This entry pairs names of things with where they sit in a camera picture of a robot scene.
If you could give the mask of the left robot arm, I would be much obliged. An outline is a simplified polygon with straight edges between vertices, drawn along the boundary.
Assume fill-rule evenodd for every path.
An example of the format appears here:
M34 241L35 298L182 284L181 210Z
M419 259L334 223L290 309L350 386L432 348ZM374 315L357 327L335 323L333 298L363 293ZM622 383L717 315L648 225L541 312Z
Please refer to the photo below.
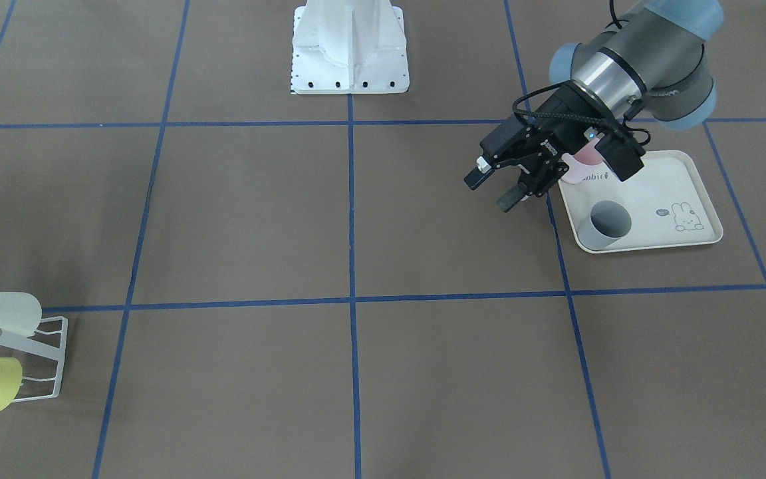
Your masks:
M557 49L550 85L534 110L513 101L511 115L481 140L481 156L464 178L477 189L496 170L517 167L516 184L498 200L508 212L545 195L571 175L565 156L593 146L621 182L640 172L645 142L629 122L648 112L675 130L704 122L715 109L717 86L705 44L721 29L717 1L641 1L587 43Z

